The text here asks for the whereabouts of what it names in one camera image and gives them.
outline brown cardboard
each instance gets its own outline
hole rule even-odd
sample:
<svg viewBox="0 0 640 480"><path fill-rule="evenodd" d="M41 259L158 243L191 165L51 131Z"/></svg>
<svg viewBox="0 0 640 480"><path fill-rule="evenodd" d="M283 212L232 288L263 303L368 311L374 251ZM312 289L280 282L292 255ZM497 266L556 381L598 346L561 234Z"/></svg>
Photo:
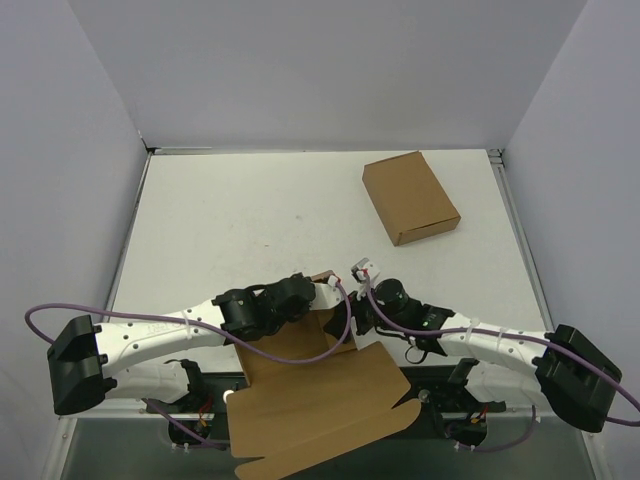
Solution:
<svg viewBox="0 0 640 480"><path fill-rule="evenodd" d="M308 358L336 341L322 331L331 312L314 312L253 344L286 358ZM278 479L408 427L420 402L394 405L409 389L384 346L353 341L309 365L283 365L237 347L251 386L228 397L231 452L256 458L242 480Z"/></svg>
<svg viewBox="0 0 640 480"><path fill-rule="evenodd" d="M460 222L420 152L365 165L362 181L394 245L448 232Z"/></svg>

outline cable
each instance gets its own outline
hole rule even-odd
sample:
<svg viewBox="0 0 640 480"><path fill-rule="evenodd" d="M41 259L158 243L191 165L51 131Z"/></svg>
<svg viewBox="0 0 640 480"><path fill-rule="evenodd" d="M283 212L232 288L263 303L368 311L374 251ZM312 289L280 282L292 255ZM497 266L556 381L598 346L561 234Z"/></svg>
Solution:
<svg viewBox="0 0 640 480"><path fill-rule="evenodd" d="M405 350L405 352L404 352L404 359L407 361L407 363L410 363L411 365L420 365L422 362L424 362L424 361L426 360L426 358L427 358L427 353L429 353L429 352L423 351L423 352L422 352L422 356L420 357L420 360L418 360L418 361L416 361L416 362L412 362L411 360L409 360L409 352L410 352L411 350L413 350L414 348L416 348L416 347L414 347L413 345L411 345L409 348L407 348L407 349Z"/></svg>
<svg viewBox="0 0 640 480"><path fill-rule="evenodd" d="M245 342L244 340L240 340L238 337L228 332L225 332L224 330L218 327L209 325L208 323L200 322L197 320L189 320L189 325L193 327L204 328L205 330L209 330L211 332L217 333L218 335L222 335L223 337L232 341L233 343L240 345L241 347L244 347L247 350L251 350L252 352L257 353L258 355L261 355L264 358L274 362L284 363L286 365L306 365L309 363L319 362L320 360L324 360L325 358L329 357L333 352L335 352L340 347L340 345L344 343L344 341L346 340L351 330L351 303L349 302L349 296L347 295L347 292L345 291L344 287L340 282L336 283L336 288L340 290L340 294L342 295L342 298L345 302L346 309L347 309L347 315L346 315L347 321L345 323L344 332L342 332L342 336L335 343L335 345L329 348L326 352L321 353L320 355L317 355L312 358L304 358L301 360L290 360L287 358L276 357L275 355L271 355L270 353L263 352L262 350L257 349L256 347ZM100 308L87 307L84 305L76 305L73 303L44 303L42 305L37 305L27 310L26 313L24 314L24 320L27 323L27 326L31 329L31 331L33 331L36 335L42 338L45 342L50 344L53 343L53 339L48 337L44 333L42 333L42 331L40 331L38 327L34 325L33 321L31 320L31 316L34 313L39 312L41 310L52 310L52 309L76 310L79 312L93 313L95 315L102 315L106 317L128 318L133 320L150 320L154 322L177 323L179 325L183 325L185 323L184 319L167 317L166 315L148 315L143 313L112 312L109 310L102 310Z"/></svg>
<svg viewBox="0 0 640 480"><path fill-rule="evenodd" d="M407 337L405 337L404 335L400 335L399 333L384 332L384 331L380 330L378 327L373 327L373 329L381 337L398 338L400 340L406 340L407 339Z"/></svg>
<svg viewBox="0 0 640 480"><path fill-rule="evenodd" d="M160 405L158 405L153 400L150 400L148 398L143 398L142 401L144 403L146 403L149 407L151 407L153 410L155 410L156 413L158 413L159 415L164 417L173 426L175 426L176 428L182 430L184 433L186 433L190 437L198 440L200 442L200 444L202 445L202 447L215 448L215 449L218 449L218 450L226 450L227 449L226 445L223 445L221 443L210 442L206 438L201 437L200 435L198 435L196 432L194 432L190 428L185 427L182 423L180 423L178 420L176 420L171 415L169 415L162 407L160 407Z"/></svg>
<svg viewBox="0 0 640 480"><path fill-rule="evenodd" d="M522 434L521 437L516 438L515 440L507 442L503 445L496 445L495 447L473 447L472 448L469 445L465 445L464 443L458 442L457 446L464 450L470 450L473 453L496 453L496 452L503 452L504 450L509 450L510 448L513 448L517 445L520 445L521 443L526 442L527 440L529 440L531 435L533 435L533 431L536 428L536 423L538 423L536 421L536 415L537 415L536 407L534 405L531 405L531 422L529 423L527 430ZM449 436L451 436L450 427L451 427L451 424L449 424L446 429L447 435Z"/></svg>
<svg viewBox="0 0 640 480"><path fill-rule="evenodd" d="M380 310L380 307L378 307L378 304L376 303L375 299L373 298L373 291L371 290L371 281L369 280L369 276L366 273L365 273L365 276L367 278L365 292L367 294L367 299L369 300L369 303L371 304L371 308L373 308L373 311L376 312L376 314L382 319L383 322L385 322L387 325L395 328L396 330L398 330L400 332L403 332L403 333L406 333L406 334L409 334L409 335L420 336L420 337L439 337L440 335L446 335L446 334L450 334L450 333L466 333L467 332L468 329L467 328L463 328L463 327L447 328L447 329L444 329L444 330L430 330L430 331L411 330L411 329L404 328L404 327L394 323L392 320L390 320L384 314L384 312L382 310ZM485 330L483 328L474 328L473 329L473 333L479 333L481 335L489 335L489 336L492 336L492 337L500 336L500 332L494 332L492 330ZM609 384L611 387L613 387L616 392L618 392L625 399L627 399L627 401L631 405L633 405L635 407L635 409L638 410L638 412L640 412L640 401L638 401L626 388L624 388L622 385L620 385L618 382L616 382L613 378L611 378L609 375L607 375L603 371L599 370L597 367L595 367L591 363L587 362L586 360L584 360L580 356L578 356L575 353L573 353L571 350L568 350L568 349L566 349L566 348L564 348L564 347L562 347L560 345L557 345L555 343L552 343L552 342L550 342L548 340L543 340L541 338L531 337L529 335L520 335L520 334L516 334L516 333L502 333L502 338L510 338L512 340L523 340L523 341L526 341L526 342L537 343L539 345L544 345L547 348L555 350L558 353L561 353L562 355L564 355L564 356L568 357L569 359L573 360L574 362L578 363L580 366L586 368L587 370L589 370L594 375L597 375L598 377L600 377L607 384ZM640 420L625 420L625 419L622 419L622 418L607 417L606 421L610 422L610 423L615 423L617 425L624 425L626 427L640 427Z"/></svg>
<svg viewBox="0 0 640 480"><path fill-rule="evenodd" d="M312 357L312 358L306 358L306 359L302 359L302 360L289 360L289 359L286 359L286 358L276 357L275 355L271 355L271 354L269 354L267 352L263 352L262 350L257 349L253 345L250 345L249 343L247 343L247 342L245 342L243 340L240 340L239 338L235 337L234 335L231 335L230 333L227 333L224 330L221 330L220 328L214 327L213 325L209 325L207 323L196 321L196 320L191 320L189 322L189 324L193 325L193 326L200 327L200 328L204 328L205 330L210 330L210 331L212 331L214 333L217 333L218 335L222 335L223 337L231 340L232 342L236 343L237 345L240 345L240 346L242 346L242 347L244 347L244 348L246 348L248 350L251 350L252 352L257 353L258 355L262 355L263 357L265 357L265 358L267 358L269 360L272 360L274 362L284 363L284 364L287 364L287 365L305 365L305 364L309 364L309 363L319 362L320 360L323 360L323 359L327 358L333 352L335 352L338 349L338 347L340 345L342 345L342 343L345 341L345 339L347 338L347 336L348 336L348 334L349 334L349 332L351 330L351 302L349 301L349 296L348 296L347 292L345 291L344 287L342 286L342 284L340 282L336 283L336 287L338 288L338 290L340 291L340 294L342 295L342 298L343 298L343 300L345 302L345 306L346 306L346 310L347 310L344 332L342 333L342 336L336 342L335 345L333 345L331 348L329 348L326 352L324 352L324 353L322 353L320 355L317 355L315 357ZM37 306L32 307L29 310L27 310L25 312L25 314L24 314L24 321L26 322L27 326L31 329L31 331L33 333L35 333L38 337L40 337L41 339L43 339L45 342L47 342L49 344L53 344L53 339L51 337L45 335L38 327L35 326L35 324L31 320L31 316L34 313L39 312L41 310L51 310L51 309L77 310L77 311L80 311L80 312L93 313L95 315L110 316L110 317L116 317L116 318L150 320L150 321L156 321L156 322L167 322L167 323L177 323L177 324L183 324L184 323L184 320L182 320L182 319L173 318L173 317L167 317L167 316L164 316L164 315L146 315L146 314L136 314L136 313L112 312L112 311L109 311L109 310L102 310L100 308L87 307L87 306L84 306L84 305L76 305L76 304L71 304L71 303L45 303L45 304L42 304L42 305L37 305ZM216 449L219 449L219 450L226 449L226 447L224 445L218 444L218 443L214 443L214 442L210 442L209 440L201 437L197 433L191 431L189 428L187 428L184 425L182 425L178 420L176 420L173 417L171 417L171 415L169 415L169 413L167 413L164 409L162 409L153 400L150 400L148 398L146 398L146 399L143 398L142 401L145 402L153 410L155 410L156 413L158 413L159 415L164 417L169 423L174 425L176 428L182 430L187 435L189 435L192 438L198 440L202 444L201 448L208 447L208 448L216 448Z"/></svg>

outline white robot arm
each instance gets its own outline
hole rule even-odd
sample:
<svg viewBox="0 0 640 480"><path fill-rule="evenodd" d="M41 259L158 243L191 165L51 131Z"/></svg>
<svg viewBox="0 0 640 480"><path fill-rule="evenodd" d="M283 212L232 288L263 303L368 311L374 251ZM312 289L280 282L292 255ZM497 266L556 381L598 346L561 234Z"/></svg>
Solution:
<svg viewBox="0 0 640 480"><path fill-rule="evenodd" d="M277 334L285 322L311 310L334 309L325 331L341 341L353 341L347 333L355 320L357 335L375 328L380 334L393 332L425 356L465 358L459 364L464 375L456 381L462 382L474 405L506 401L551 406L577 428L602 429L615 389L602 375L546 346L562 345L581 362L595 365L619 382L622 375L617 367L580 332L567 326L555 332L515 332L482 324L412 299L395 279L381 282L374 291L369 282L378 273L366 259L356 264L352 274L362 286L348 299L343 298L335 276L313 281L297 274L273 284L229 290L164 318L136 316L150 321L94 325L88 315L74 318L48 351L54 410L68 415L105 398L149 398L197 411L193 408L203 402L197 364L149 360L195 347L222 346L230 336L250 342ZM349 319L345 300L352 309ZM343 337L336 334L343 331Z"/></svg>

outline white wall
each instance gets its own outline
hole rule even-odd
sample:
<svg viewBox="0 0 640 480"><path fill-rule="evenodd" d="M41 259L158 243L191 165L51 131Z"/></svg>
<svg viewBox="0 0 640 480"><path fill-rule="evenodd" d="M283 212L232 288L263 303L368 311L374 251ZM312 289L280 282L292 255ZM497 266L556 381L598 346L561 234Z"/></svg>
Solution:
<svg viewBox="0 0 640 480"><path fill-rule="evenodd" d="M151 146L504 147L585 0L70 0Z"/></svg>
<svg viewBox="0 0 640 480"><path fill-rule="evenodd" d="M576 325L640 396L640 3L592 0L506 151L556 324ZM623 400L613 413L639 419ZM617 478L640 471L638 429L605 430Z"/></svg>
<svg viewBox="0 0 640 480"><path fill-rule="evenodd" d="M66 1L0 1L0 64L0 477L35 479L56 417L22 314L104 303L145 150Z"/></svg>

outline open cardboard box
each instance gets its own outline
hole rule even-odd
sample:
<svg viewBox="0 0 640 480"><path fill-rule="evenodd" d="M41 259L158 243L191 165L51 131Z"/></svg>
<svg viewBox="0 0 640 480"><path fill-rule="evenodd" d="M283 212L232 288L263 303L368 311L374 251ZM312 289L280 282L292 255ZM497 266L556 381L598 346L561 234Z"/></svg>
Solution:
<svg viewBox="0 0 640 480"><path fill-rule="evenodd" d="M318 355L337 341L312 312L253 345L284 358ZM231 453L257 458L238 466L242 480L279 479L411 425L420 402L396 406L409 382L381 343L357 350L353 338L309 365L283 365L236 347L250 387L227 400Z"/></svg>

